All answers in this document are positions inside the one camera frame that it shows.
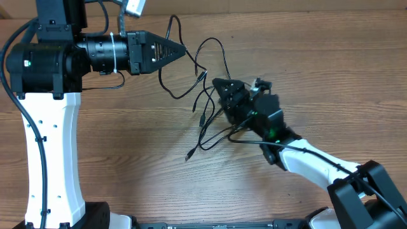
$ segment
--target black clamp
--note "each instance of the black clamp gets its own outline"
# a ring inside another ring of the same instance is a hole
[[[51,213],[51,209],[48,209],[46,211],[41,211],[41,216],[46,216],[49,213]]]
[[[40,142],[46,142],[46,136],[40,138],[39,140],[38,140],[38,138],[36,138],[36,142],[38,142],[38,141],[40,141]]]

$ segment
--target cable connector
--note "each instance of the cable connector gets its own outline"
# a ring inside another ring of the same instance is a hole
[[[205,113],[202,113],[201,119],[199,120],[200,127],[203,127],[205,125],[205,120],[206,120]]]
[[[197,100],[193,103],[193,107],[192,107],[192,113],[195,112],[195,109],[197,108]]]
[[[191,149],[185,156],[185,162],[187,162],[192,155],[195,153],[195,150],[197,150],[197,147],[195,146],[193,149]]]
[[[198,76],[197,82],[201,82],[207,75],[208,71],[201,72],[201,74]]]

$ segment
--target black cylindrical actuator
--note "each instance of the black cylindrical actuator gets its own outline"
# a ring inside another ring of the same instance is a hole
[[[76,45],[86,49],[93,71],[110,74],[114,71],[115,65],[118,71],[129,68],[127,38],[119,35],[115,35],[113,38],[109,35],[86,37]]]

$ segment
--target wooden table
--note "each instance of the wooden table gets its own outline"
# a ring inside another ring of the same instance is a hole
[[[164,36],[168,19],[128,18],[127,29]],[[0,44],[24,22],[0,20]],[[232,78],[272,81],[297,133],[344,160],[382,163],[407,197],[405,11],[186,15],[181,22],[189,50],[205,38],[219,38]],[[92,31],[103,23],[88,19]],[[176,31],[172,38],[178,40]],[[204,46],[199,63],[209,78],[226,74],[216,43]],[[302,218],[331,205],[316,185],[268,165],[258,146],[225,141],[184,163],[200,130],[205,101],[191,112],[200,88],[176,101],[162,90],[157,73],[125,76],[120,90],[82,93],[78,156],[85,200],[107,201],[112,211],[140,222],[169,223]],[[193,64],[187,57],[177,60],[164,68],[163,80],[183,93],[195,80]],[[84,87],[119,81],[96,73],[83,78]],[[0,101],[0,228],[10,228],[25,214],[27,156],[20,113],[4,90]],[[222,117],[209,132],[227,126]]]

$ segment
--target wire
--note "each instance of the wire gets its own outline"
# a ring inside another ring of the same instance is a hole
[[[214,102],[214,100],[212,99],[212,97],[211,97],[211,95],[212,94],[208,94],[208,91],[207,91],[207,89],[206,89],[206,87],[205,87],[205,83],[206,83],[206,77],[203,79],[203,81],[202,81],[202,87],[203,87],[203,91],[205,92],[205,94],[207,95],[207,97],[208,97],[208,101],[211,101],[212,102],[212,113],[210,114],[210,116],[209,116],[209,118],[208,118],[208,120],[210,120],[212,117],[213,117],[213,115],[214,115],[214,113],[215,113],[215,102]]]
[[[215,118],[216,117],[218,117],[221,113],[222,113],[222,111],[223,111],[223,108],[221,108],[221,109],[219,109],[217,112],[216,112],[216,114],[214,114],[214,115],[211,115],[209,118],[208,118],[208,120],[206,121],[206,123],[205,123],[205,125],[202,127],[202,129],[201,129],[201,131],[200,131],[200,133],[199,133],[199,138],[198,138],[198,143],[197,143],[197,146],[196,147],[198,147],[199,146],[199,148],[201,148],[202,150],[204,150],[204,151],[207,151],[207,150],[210,150],[210,149],[212,149],[215,145],[217,145],[219,142],[216,142],[215,144],[213,144],[212,146],[210,146],[209,148],[205,148],[205,147],[203,147],[203,145],[206,143],[201,143],[202,142],[202,139],[205,137],[205,134],[206,134],[206,131],[207,131],[207,129],[209,128],[209,126],[211,125],[211,123],[215,120]]]
[[[169,22],[168,28],[167,28],[167,34],[165,35],[165,39],[168,39],[168,38],[170,37],[170,32],[171,32],[171,27],[172,27],[172,21],[173,21],[174,18],[176,19],[176,21],[177,21],[177,23],[178,23],[178,37],[179,37],[179,42],[180,42],[183,46],[185,46],[185,48],[186,48],[186,45],[184,44],[184,41],[183,41],[183,35],[182,35],[182,30],[181,30],[181,21],[179,20],[179,18],[178,18],[177,15],[171,15],[171,17],[170,17],[170,22]],[[196,62],[196,61],[194,60],[194,58],[191,56],[191,54],[190,54],[190,52],[188,51],[187,48],[186,48],[185,52],[186,52],[186,54],[190,57],[190,59],[191,59],[198,67],[200,67],[200,68],[201,68],[202,70],[204,70],[204,71],[207,71],[206,68],[202,67],[200,64],[198,64],[198,62]]]
[[[93,32],[93,33],[85,34],[85,36],[87,36],[87,37],[101,36],[101,35],[105,34],[107,32],[107,30],[109,29],[109,15],[107,14],[107,10],[103,4],[103,1],[102,0],[85,1],[85,3],[96,3],[96,2],[98,2],[100,4],[100,7],[103,10],[104,20],[105,20],[104,30],[102,32]]]
[[[214,93],[214,91],[215,91],[215,88],[212,89],[212,91],[210,92],[209,97],[212,97],[212,94]],[[205,114],[205,112],[206,112],[206,109],[208,108],[209,100],[210,100],[210,99],[208,98],[208,101],[206,102],[206,105],[205,105],[205,109],[203,110],[203,113],[204,113],[204,114]]]
[[[209,87],[206,88],[206,90],[211,89],[211,88],[214,88],[214,86],[213,86],[213,85],[212,85],[212,86],[209,86]],[[197,98],[195,99],[195,102],[193,103],[192,112],[195,112],[195,109],[197,108],[198,99],[199,99],[199,97],[202,95],[202,93],[204,93],[204,92],[205,92],[205,90],[202,90],[202,91],[198,94]]]
[[[214,136],[212,136],[211,138],[209,138],[209,139],[206,140],[205,142],[201,143],[201,145],[207,144],[207,143],[210,142],[212,139],[214,139],[215,137],[217,137],[219,134],[222,134],[223,132],[225,132],[225,131],[227,131],[227,130],[230,130],[231,128],[234,128],[234,126],[224,128],[223,130],[219,131],[217,134],[215,134]]]
[[[277,146],[277,147],[281,147],[281,148],[287,148],[287,149],[293,149],[296,151],[301,151],[304,153],[310,153],[311,155],[314,155],[318,158],[320,158],[321,160],[327,162],[328,164],[332,165],[333,167],[335,167],[338,170],[341,170],[345,173],[347,173],[348,175],[350,175],[352,178],[354,178],[357,182],[359,182],[361,185],[363,185],[365,188],[367,188],[369,191],[371,191],[372,193],[374,193],[377,198],[383,202],[384,205],[386,205],[386,207],[388,207],[392,212],[394,212],[394,214],[404,223],[404,225],[407,226],[407,220],[404,218],[404,216],[402,216],[400,214],[400,212],[398,210],[396,210],[378,191],[376,191],[369,183],[367,183],[366,181],[362,180],[361,178],[357,177],[353,172],[347,170],[346,168],[342,167],[341,165],[334,163],[333,161],[331,161],[330,159],[322,156],[321,154],[314,152],[312,150],[306,149],[306,148],[297,148],[294,146],[289,146],[289,145],[285,145],[285,144],[279,144],[279,143],[274,143],[274,142],[265,142],[265,141],[241,141],[241,140],[234,140],[231,138],[231,136],[234,134],[233,131],[230,132],[230,134],[228,134],[228,140],[230,142],[233,143],[240,143],[240,144],[266,144],[269,146]]]
[[[1,56],[0,56],[0,79],[1,79],[1,83],[3,84],[4,90],[6,91],[8,97],[11,99],[11,101],[14,103],[14,105],[16,105],[16,107],[22,113],[24,118],[28,121],[28,123],[31,126],[31,129],[34,132],[34,135],[37,139],[39,155],[41,158],[41,172],[42,172],[42,180],[43,180],[43,196],[42,196],[43,212],[41,213],[40,229],[44,229],[45,224],[46,224],[46,215],[48,214],[48,209],[47,209],[48,176],[47,176],[47,171],[46,171],[46,157],[45,157],[43,139],[41,137],[41,134],[39,133],[36,123],[34,122],[34,120],[31,118],[30,114],[25,110],[23,105],[21,105],[20,101],[18,101],[18,99],[14,96],[13,92],[11,91],[10,87],[7,84],[6,75],[4,74],[4,60],[5,60],[8,48],[11,46],[12,42],[17,38],[17,36],[19,34],[21,34],[24,30],[26,30],[26,28],[28,28],[32,23],[35,23],[37,21],[37,19],[38,18],[33,18],[29,22],[27,22],[26,24],[21,26],[19,29],[17,29],[13,33],[13,35],[11,35],[10,38],[7,40],[6,44],[3,46],[3,49],[1,51]]]
[[[166,86],[164,86],[161,73],[162,73],[162,69],[159,69],[159,70],[158,70],[158,82],[160,82],[161,87],[162,87],[166,92],[168,92],[168,93],[171,95],[171,97],[172,97],[173,99],[182,99],[185,95],[188,95],[188,94],[198,85],[198,83],[199,83],[199,81],[196,81],[196,82],[194,83],[194,85],[192,85],[192,87],[191,87],[190,89],[188,89],[185,93],[183,93],[183,94],[180,95],[180,96],[175,96],[175,95],[171,92],[170,89],[168,89]]]
[[[221,42],[220,40],[218,40],[218,38],[207,38],[205,41],[203,41],[203,42],[201,43],[201,45],[199,46],[199,48],[198,48],[198,50],[197,50],[197,54],[195,55],[195,62],[196,62],[197,59],[198,59],[198,54],[199,54],[200,50],[202,49],[203,45],[204,45],[207,41],[212,40],[212,39],[215,40],[215,41],[217,41],[217,42],[219,43],[219,45],[221,46],[221,48],[222,48],[224,67],[226,68],[226,72],[228,73],[228,79],[231,80],[230,73],[229,73],[229,68],[228,68],[228,63],[227,63],[227,61],[226,61],[226,55],[225,55],[225,53],[224,53],[223,44],[222,44],[222,42]],[[197,65],[195,65],[195,74],[198,74],[198,66],[197,66]]]
[[[125,76],[123,75],[123,73],[121,73],[121,71],[117,71],[118,74],[121,75],[121,77],[123,78],[123,82],[115,87],[103,87],[103,88],[84,88],[82,89],[82,91],[85,90],[97,90],[97,89],[119,89],[122,88],[125,85],[126,79]]]
[[[172,27],[172,21],[173,21],[174,18],[177,20],[177,23],[178,23],[179,42],[180,42],[183,46],[185,46],[184,41],[183,41],[183,37],[182,37],[181,22],[180,22],[179,18],[178,18],[176,15],[171,15],[171,17],[170,17],[170,22],[169,22],[169,24],[168,24],[167,34],[165,35],[165,39],[168,39],[168,38],[170,37],[170,32],[171,32],[171,27]],[[205,74],[206,74],[206,72],[207,72],[206,68],[204,68],[204,67],[202,67],[200,64],[198,64],[198,63],[192,58],[191,54],[189,53],[189,51],[188,51],[187,49],[185,50],[185,52],[188,54],[188,56],[189,56],[190,59],[194,62],[194,64],[195,64],[196,66],[199,66],[202,70],[204,70],[204,72],[205,72]],[[190,89],[188,89],[185,93],[183,93],[183,94],[180,95],[180,96],[175,96],[175,95],[171,92],[171,90],[168,89],[168,88],[167,88],[166,86],[164,86],[164,84],[163,84],[163,80],[162,80],[162,68],[160,68],[160,69],[158,70],[158,81],[160,82],[161,87],[162,87],[166,92],[168,92],[168,93],[171,95],[171,97],[172,97],[173,99],[182,99],[185,95],[188,95],[188,94],[198,85],[198,83],[199,83],[201,80],[202,80],[202,79],[198,78],[198,79],[196,80],[196,82],[192,85],[192,87],[191,87]]]

